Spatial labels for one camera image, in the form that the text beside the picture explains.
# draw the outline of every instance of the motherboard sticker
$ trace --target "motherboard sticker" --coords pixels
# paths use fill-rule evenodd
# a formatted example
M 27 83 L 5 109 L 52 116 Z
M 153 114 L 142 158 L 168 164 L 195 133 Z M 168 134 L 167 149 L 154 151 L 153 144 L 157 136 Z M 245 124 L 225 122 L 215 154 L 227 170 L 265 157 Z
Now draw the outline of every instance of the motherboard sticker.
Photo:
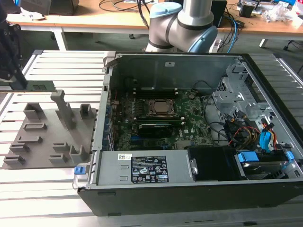
M 132 157 L 133 183 L 169 182 L 166 156 Z
M 131 160 L 133 154 L 118 154 L 118 160 Z

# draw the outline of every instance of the blue latch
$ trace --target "blue latch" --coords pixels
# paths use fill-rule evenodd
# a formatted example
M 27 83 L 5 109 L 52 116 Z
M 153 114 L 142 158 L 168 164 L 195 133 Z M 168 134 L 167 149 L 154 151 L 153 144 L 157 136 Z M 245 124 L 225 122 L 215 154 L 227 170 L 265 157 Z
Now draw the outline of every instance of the blue latch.
M 258 162 L 259 158 L 254 151 L 243 151 L 238 154 L 240 162 Z
M 86 167 L 83 166 L 76 166 L 74 168 L 75 175 L 85 175 L 86 174 Z
M 288 158 L 289 161 L 294 159 L 294 155 L 291 151 L 286 152 L 286 156 Z
M 266 153 L 270 153 L 270 150 L 268 148 L 268 145 L 270 142 L 270 137 L 271 137 L 270 132 L 268 132 L 268 131 L 261 132 L 259 143 L 260 143 L 261 148 L 263 150 L 265 150 Z

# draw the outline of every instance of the floor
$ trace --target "floor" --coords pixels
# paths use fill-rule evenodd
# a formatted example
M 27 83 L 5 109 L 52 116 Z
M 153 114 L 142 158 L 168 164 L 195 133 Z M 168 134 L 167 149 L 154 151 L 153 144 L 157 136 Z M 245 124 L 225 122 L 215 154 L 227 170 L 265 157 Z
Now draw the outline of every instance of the floor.
M 92 39 L 92 33 L 65 33 L 69 50 L 88 50 L 88 51 L 142 51 L 148 43 L 147 35 L 134 35 L 135 39 L 130 39 L 128 34 L 100 34 L 100 42 L 95 43 Z M 57 50 L 55 40 L 50 38 L 50 32 L 22 32 L 22 48 L 24 53 L 23 64 L 27 62 L 31 53 L 35 49 Z M 303 64 L 303 45 L 297 49 L 293 45 L 289 46 L 288 51 L 284 51 L 283 47 L 287 44 L 287 40 L 270 40 L 267 42 L 266 48 L 259 48 L 260 39 L 244 39 L 239 36 L 239 40 L 235 43 L 232 53 L 278 53 L 285 61 L 295 70 L 298 71 Z

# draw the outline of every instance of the aluminum extrusion table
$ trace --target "aluminum extrusion table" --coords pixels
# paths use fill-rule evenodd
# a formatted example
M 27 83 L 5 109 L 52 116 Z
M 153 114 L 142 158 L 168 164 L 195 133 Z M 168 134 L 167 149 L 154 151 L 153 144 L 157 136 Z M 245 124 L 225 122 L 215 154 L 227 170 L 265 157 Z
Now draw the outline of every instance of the aluminum extrusion table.
M 53 80 L 71 107 L 90 103 L 98 108 L 105 52 L 44 51 L 33 55 L 24 69 L 27 79 Z M 281 65 L 272 55 L 254 55 Z M 285 66 L 278 69 L 288 77 Z M 25 118 L 27 102 L 56 108 L 50 93 L 10 93 L 0 115 L 0 165 Z M 303 197 L 275 208 L 218 210 L 139 216 L 96 217 L 72 188 L 73 168 L 0 170 L 1 226 L 44 227 L 164 227 L 164 226 L 302 226 Z

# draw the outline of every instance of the computer case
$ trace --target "computer case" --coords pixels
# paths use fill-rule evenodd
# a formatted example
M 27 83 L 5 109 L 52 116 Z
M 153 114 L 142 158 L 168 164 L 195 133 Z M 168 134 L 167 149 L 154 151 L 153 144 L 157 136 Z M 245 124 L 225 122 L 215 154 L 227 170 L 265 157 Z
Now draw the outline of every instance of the computer case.
M 165 0 L 165 1 L 177 2 L 177 3 L 180 3 L 181 5 L 183 5 L 183 2 L 184 2 L 184 0 Z M 213 25 L 215 25 L 216 27 L 221 26 L 221 21 L 222 21 L 222 17 L 224 14 L 226 4 L 227 4 L 226 0 L 213 0 L 211 12 L 214 15 Z

